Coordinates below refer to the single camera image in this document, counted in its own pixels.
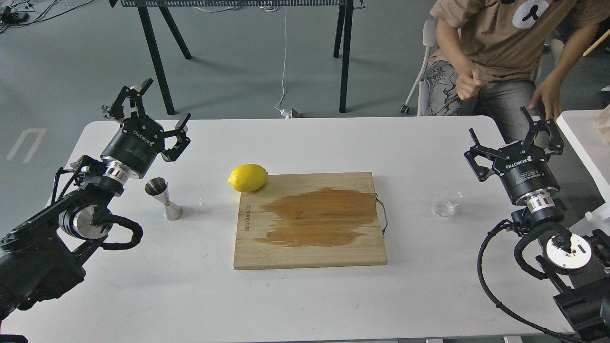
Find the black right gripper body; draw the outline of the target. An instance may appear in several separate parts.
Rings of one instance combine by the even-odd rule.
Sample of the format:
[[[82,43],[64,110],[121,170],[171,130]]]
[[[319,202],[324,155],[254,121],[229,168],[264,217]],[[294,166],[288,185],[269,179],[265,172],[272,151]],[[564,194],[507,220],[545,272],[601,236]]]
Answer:
[[[525,196],[532,192],[544,190],[555,194],[560,191],[545,149],[537,145],[527,149],[525,143],[515,141],[498,151],[509,158],[496,158],[492,170],[499,175],[512,204],[525,206]]]

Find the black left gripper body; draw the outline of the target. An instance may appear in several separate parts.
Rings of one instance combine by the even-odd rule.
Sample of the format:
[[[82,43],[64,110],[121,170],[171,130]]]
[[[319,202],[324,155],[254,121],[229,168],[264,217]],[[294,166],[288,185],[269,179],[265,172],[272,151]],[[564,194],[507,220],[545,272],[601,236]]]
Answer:
[[[104,162],[119,162],[132,171],[132,177],[142,179],[155,157],[165,148],[162,126],[146,117],[125,119],[119,131],[101,152]]]

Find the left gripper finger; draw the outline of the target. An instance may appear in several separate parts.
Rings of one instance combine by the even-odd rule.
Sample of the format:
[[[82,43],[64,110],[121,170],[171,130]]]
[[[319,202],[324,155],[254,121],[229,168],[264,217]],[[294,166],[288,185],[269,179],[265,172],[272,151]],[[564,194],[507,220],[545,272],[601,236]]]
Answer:
[[[165,131],[163,138],[176,138],[176,143],[170,149],[165,149],[161,152],[162,159],[165,162],[175,162],[184,150],[189,146],[190,139],[187,137],[187,122],[191,118],[191,113],[185,115],[176,123],[174,130]]]
[[[136,119],[137,123],[142,122],[148,117],[144,110],[142,96],[147,92],[153,82],[154,80],[152,78],[148,78],[140,85],[122,87],[111,106],[102,106],[104,117],[106,119],[115,120],[118,123],[122,123],[126,119]],[[133,110],[129,117],[126,117],[123,106],[126,100],[129,100],[129,106]]]

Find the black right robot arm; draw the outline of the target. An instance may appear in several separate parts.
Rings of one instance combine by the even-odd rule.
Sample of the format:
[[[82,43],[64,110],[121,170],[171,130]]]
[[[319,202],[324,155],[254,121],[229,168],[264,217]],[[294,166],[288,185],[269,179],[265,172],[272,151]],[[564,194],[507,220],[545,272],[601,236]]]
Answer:
[[[525,139],[499,149],[482,146],[474,130],[473,145],[464,156],[479,182],[499,176],[512,204],[519,207],[509,220],[499,222],[481,244],[477,275],[481,287],[496,308],[517,321],[565,342],[588,343],[609,336],[609,277],[580,287],[567,286],[562,275],[577,275],[594,261],[609,267],[609,237],[600,229],[578,236],[563,225],[564,213],[553,195],[560,186],[549,169],[551,155],[563,153],[564,143],[551,120],[532,119],[525,107],[521,113],[529,124]],[[519,267],[538,280],[549,280],[558,290],[554,300],[577,337],[554,332],[530,322],[505,306],[488,287],[482,273],[482,258],[488,243],[499,232],[515,232],[514,247]]]

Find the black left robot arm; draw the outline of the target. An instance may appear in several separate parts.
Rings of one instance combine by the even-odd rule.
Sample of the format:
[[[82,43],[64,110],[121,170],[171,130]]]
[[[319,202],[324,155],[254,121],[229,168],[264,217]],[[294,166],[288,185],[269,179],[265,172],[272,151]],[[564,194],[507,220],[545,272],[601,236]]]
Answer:
[[[106,117],[120,127],[100,159],[83,155],[68,169],[76,189],[53,191],[51,203],[1,239],[1,318],[28,310],[37,302],[60,298],[83,282],[84,263],[98,249],[118,251],[137,246],[142,227],[108,208],[130,178],[142,179],[158,155],[174,162],[190,139],[187,113],[173,130],[146,115],[142,97],[153,84],[122,87]]]

